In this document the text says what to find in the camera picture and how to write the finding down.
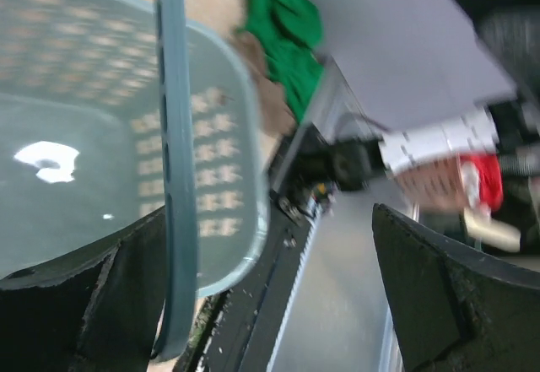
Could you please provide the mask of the large teal perforated basket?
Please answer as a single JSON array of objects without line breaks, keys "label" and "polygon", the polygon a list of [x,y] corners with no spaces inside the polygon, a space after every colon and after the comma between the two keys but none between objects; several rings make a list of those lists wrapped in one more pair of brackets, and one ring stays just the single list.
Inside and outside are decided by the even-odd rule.
[{"label": "large teal perforated basket", "polygon": [[1,0],[1,281],[165,211],[150,361],[267,239],[254,83],[184,0]]}]

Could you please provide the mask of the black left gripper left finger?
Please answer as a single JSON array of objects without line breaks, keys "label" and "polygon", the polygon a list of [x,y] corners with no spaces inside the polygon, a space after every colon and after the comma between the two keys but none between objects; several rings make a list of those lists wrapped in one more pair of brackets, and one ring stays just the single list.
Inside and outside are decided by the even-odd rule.
[{"label": "black left gripper left finger", "polygon": [[165,211],[1,281],[3,371],[145,371],[165,299]]}]

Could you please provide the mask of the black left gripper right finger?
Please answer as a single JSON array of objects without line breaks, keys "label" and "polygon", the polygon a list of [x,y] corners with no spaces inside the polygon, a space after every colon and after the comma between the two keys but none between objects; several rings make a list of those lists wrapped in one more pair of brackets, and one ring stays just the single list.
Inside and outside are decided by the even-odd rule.
[{"label": "black left gripper right finger", "polygon": [[539,274],[373,207],[376,254],[406,371],[537,371]]}]

